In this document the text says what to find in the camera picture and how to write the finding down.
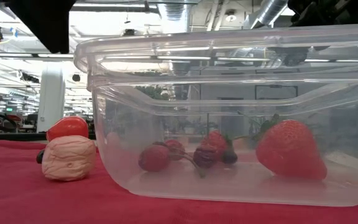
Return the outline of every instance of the large strawberry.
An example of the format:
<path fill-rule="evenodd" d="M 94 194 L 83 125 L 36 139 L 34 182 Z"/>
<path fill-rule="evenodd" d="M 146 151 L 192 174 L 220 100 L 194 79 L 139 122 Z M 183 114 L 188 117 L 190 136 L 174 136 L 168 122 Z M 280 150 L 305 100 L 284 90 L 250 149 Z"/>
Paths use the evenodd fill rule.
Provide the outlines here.
<path fill-rule="evenodd" d="M 299 121 L 282 121 L 267 130 L 258 142 L 256 155 L 277 175 L 317 180 L 327 175 L 312 132 Z"/>
<path fill-rule="evenodd" d="M 227 149 L 228 145 L 226 139 L 218 131 L 211 131 L 202 141 L 201 146 L 210 147 L 218 151 L 218 154 L 221 156 L 223 152 Z"/>

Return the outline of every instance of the table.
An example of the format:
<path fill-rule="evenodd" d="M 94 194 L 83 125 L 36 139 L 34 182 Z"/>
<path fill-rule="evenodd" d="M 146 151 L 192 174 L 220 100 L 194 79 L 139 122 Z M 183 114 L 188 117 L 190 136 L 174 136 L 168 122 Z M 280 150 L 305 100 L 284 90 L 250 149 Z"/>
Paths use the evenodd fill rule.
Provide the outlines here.
<path fill-rule="evenodd" d="M 98 156 L 89 177 L 54 182 L 35 162 L 44 144 L 0 141 L 0 223 L 358 223 L 356 207 L 210 202 L 133 195 Z"/>

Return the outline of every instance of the plastic container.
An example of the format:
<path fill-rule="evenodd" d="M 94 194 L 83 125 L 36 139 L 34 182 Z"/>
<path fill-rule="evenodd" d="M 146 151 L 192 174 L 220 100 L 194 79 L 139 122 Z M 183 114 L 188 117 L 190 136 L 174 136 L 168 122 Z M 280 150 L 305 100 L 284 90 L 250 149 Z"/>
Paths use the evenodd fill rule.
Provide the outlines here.
<path fill-rule="evenodd" d="M 75 64 L 88 73 L 104 165 L 134 194 L 358 204 L 358 25 L 96 39 L 78 46 Z M 272 140 L 264 140 L 267 133 L 258 137 L 257 123 L 274 114 L 279 122 L 306 125 L 311 137 L 295 128 L 286 135 L 288 142 L 276 139 L 269 147 L 260 146 Z M 288 133 L 286 128 L 278 133 Z M 224 164 L 214 154 L 222 149 L 197 149 L 212 131 L 210 136 L 219 131 L 235 140 L 235 164 Z M 297 138 L 309 138 L 308 144 L 300 147 Z M 159 172 L 141 169 L 141 153 L 167 139 L 179 141 L 187 158 L 197 150 L 213 153 L 210 159 L 216 163 L 203 169 L 203 178 L 185 158 L 170 161 Z M 158 150 L 152 166 L 166 159 L 167 148 Z M 261 150 L 264 156 L 257 155 Z M 261 163 L 266 157 L 276 163 L 273 168 Z M 320 169 L 319 177 L 302 174 L 313 169 Z"/>

